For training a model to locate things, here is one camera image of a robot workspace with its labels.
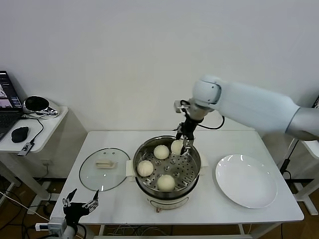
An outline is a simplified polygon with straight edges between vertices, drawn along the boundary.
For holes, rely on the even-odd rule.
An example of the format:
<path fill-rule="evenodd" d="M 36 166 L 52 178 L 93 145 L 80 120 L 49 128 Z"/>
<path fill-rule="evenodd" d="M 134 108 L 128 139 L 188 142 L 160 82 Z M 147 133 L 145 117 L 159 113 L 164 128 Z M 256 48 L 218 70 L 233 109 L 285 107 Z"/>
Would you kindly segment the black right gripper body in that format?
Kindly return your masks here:
<path fill-rule="evenodd" d="M 185 139 L 194 139 L 194 131 L 199 124 L 198 120 L 186 117 L 185 121 L 181 124 L 181 133 Z"/>

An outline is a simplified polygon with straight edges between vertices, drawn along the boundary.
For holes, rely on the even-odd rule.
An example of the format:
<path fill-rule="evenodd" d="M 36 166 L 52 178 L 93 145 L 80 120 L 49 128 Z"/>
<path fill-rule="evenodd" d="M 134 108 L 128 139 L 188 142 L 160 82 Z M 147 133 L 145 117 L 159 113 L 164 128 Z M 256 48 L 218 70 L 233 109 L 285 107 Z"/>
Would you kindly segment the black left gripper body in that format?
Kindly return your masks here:
<path fill-rule="evenodd" d="M 81 217 L 90 213 L 85 203 L 71 202 L 63 206 L 63 212 L 67 222 L 78 222 Z"/>

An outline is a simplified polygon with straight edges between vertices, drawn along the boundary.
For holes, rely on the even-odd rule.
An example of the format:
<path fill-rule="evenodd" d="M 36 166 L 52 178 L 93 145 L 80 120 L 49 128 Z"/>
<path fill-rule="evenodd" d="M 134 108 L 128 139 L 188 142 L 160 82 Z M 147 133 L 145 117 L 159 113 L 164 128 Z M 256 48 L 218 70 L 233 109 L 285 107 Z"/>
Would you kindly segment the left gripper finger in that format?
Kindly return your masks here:
<path fill-rule="evenodd" d="M 64 206 L 64 207 L 70 207 L 70 206 L 71 206 L 71 201 L 72 201 L 72 199 L 73 199 L 73 197 L 74 197 L 76 191 L 77 191 L 77 188 L 75 188 L 72 192 L 70 192 L 70 193 L 67 195 L 66 198 L 63 198 L 63 199 L 62 199 L 62 203 L 63 203 L 63 206 Z"/>
<path fill-rule="evenodd" d="M 95 195 L 93 196 L 93 199 L 89 201 L 88 203 L 84 204 L 83 207 L 85 209 L 88 209 L 89 212 L 92 212 L 99 206 L 98 202 L 98 196 L 99 196 L 99 190 L 96 191 Z"/>

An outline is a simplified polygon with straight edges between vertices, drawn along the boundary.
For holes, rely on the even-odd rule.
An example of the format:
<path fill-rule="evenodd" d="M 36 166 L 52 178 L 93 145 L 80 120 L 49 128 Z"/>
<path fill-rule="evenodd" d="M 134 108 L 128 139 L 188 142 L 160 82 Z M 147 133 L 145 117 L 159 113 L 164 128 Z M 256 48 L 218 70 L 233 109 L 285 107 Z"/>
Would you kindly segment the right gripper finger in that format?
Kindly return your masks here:
<path fill-rule="evenodd" d="M 193 139 L 183 139 L 183 146 L 181 149 L 181 155 L 190 155 L 191 149 L 193 147 Z"/>
<path fill-rule="evenodd" d="M 181 139 L 181 137 L 182 137 L 182 124 L 179 124 L 178 126 L 177 126 L 177 128 L 176 129 L 174 129 L 173 131 L 176 131 L 176 136 L 175 136 L 175 139 L 176 140 L 180 140 Z"/>

